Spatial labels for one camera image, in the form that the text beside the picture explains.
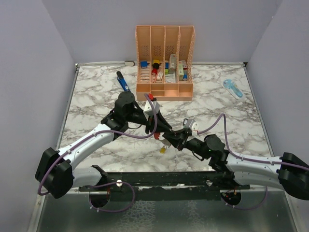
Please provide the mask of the metal key holder red handle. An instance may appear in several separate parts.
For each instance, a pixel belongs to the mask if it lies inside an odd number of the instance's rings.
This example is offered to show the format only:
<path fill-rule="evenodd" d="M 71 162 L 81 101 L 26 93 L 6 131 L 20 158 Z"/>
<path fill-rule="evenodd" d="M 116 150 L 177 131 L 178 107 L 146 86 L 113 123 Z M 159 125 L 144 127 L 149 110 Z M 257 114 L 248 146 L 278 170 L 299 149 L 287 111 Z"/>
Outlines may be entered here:
<path fill-rule="evenodd" d="M 161 142 L 163 144 L 163 146 L 165 146 L 165 147 L 170 147 L 171 146 L 171 143 L 167 139 L 165 139 L 163 137 L 163 135 L 161 133 L 159 133 L 159 132 L 154 133 L 154 138 L 156 140 L 158 140 L 159 142 Z"/>

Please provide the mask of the yellow key tag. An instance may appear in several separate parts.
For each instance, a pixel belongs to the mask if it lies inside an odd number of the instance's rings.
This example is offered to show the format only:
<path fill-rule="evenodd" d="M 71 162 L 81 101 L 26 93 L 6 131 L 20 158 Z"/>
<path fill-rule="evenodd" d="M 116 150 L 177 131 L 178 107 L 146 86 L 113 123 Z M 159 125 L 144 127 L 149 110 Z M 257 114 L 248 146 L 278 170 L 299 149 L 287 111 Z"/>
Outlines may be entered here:
<path fill-rule="evenodd" d="M 166 151 L 166 148 L 165 148 L 165 147 L 162 147 L 162 148 L 160 149 L 160 153 L 162 153 L 162 154 L 164 154 L 165 151 Z"/>

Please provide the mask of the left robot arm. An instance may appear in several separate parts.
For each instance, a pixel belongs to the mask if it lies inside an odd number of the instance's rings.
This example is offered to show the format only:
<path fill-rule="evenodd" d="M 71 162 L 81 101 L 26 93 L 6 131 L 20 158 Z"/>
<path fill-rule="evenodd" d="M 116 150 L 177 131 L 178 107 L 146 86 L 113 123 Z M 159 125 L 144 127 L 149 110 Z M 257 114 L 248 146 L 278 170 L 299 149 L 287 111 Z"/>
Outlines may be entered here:
<path fill-rule="evenodd" d="M 172 127 L 163 118 L 156 98 L 151 94 L 145 97 L 145 107 L 140 108 L 132 92 L 121 92 L 114 108 L 88 134 L 58 150 L 46 149 L 35 173 L 38 194 L 51 194 L 56 199 L 64 196 L 77 181 L 74 169 L 93 152 L 120 136 L 146 139 L 155 133 L 170 132 Z"/>

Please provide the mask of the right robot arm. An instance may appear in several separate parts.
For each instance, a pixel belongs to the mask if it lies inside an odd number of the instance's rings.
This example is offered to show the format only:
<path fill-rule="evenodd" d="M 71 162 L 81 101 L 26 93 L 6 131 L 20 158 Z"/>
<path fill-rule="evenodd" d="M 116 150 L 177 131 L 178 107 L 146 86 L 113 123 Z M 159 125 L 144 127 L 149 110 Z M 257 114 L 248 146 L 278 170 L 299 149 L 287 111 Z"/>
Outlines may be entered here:
<path fill-rule="evenodd" d="M 282 189 L 289 195 L 309 199 L 309 166 L 292 153 L 285 152 L 281 157 L 256 157 L 232 153 L 227 145 L 215 134 L 204 140 L 190 139 L 191 131 L 181 129 L 165 132 L 165 138 L 178 150 L 188 149 L 222 176 L 222 184 L 227 189 L 235 186 L 260 185 Z"/>

